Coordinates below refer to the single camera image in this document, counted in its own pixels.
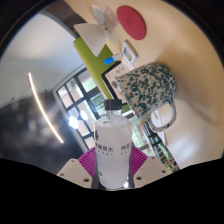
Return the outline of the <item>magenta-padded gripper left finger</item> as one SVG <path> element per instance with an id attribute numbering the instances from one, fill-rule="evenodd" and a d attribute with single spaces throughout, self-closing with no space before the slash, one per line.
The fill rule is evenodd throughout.
<path id="1" fill-rule="evenodd" d="M 97 189 L 99 178 L 97 174 L 95 149 L 85 152 L 78 159 L 70 159 L 58 172 L 58 176 L 84 188 Z"/>

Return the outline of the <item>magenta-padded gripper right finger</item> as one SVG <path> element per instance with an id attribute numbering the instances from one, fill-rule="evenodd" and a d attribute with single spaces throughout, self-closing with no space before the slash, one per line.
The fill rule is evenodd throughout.
<path id="1" fill-rule="evenodd" d="M 135 146 L 131 148 L 130 171 L 135 188 L 141 188 L 170 174 L 157 157 L 147 156 Z"/>

